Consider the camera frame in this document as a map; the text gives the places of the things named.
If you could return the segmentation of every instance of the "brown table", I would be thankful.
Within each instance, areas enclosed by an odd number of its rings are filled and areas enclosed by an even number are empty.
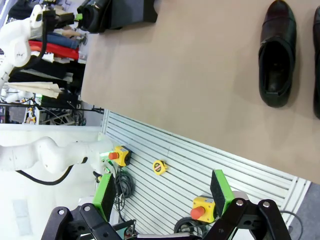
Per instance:
[[[289,103],[258,89],[258,51],[272,1],[158,0],[154,25],[95,35],[82,99],[144,123],[320,183],[313,113],[318,0],[288,0],[297,22]]]

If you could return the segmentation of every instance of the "black shoe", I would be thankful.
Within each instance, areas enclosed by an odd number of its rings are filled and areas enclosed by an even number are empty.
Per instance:
[[[315,61],[315,86],[313,96],[313,111],[320,119],[320,6],[316,9],[313,20],[313,44],[314,44],[314,61]]]
[[[270,107],[280,108],[289,99],[296,61],[295,16],[282,0],[266,12],[259,50],[259,91]]]

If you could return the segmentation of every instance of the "screw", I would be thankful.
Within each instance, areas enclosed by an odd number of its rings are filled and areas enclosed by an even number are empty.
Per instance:
[[[238,201],[236,201],[236,204],[237,204],[238,206],[242,206],[242,205],[244,204],[244,202],[239,199]]]
[[[268,203],[267,201],[263,202],[262,204],[265,208],[268,208],[270,207],[270,203]]]

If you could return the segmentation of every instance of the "red button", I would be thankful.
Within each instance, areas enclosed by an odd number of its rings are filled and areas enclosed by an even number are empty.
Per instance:
[[[110,152],[109,153],[110,160],[114,160],[114,159],[118,159],[118,158],[119,158],[119,154],[117,152]]]
[[[206,210],[202,206],[198,206],[196,208],[193,208],[190,212],[192,219],[199,219],[202,215],[204,215]]]

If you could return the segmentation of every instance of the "shoe insole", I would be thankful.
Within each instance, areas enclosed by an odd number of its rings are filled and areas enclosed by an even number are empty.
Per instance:
[[[279,92],[289,78],[290,60],[286,49],[278,42],[270,42],[265,49],[265,89]]]

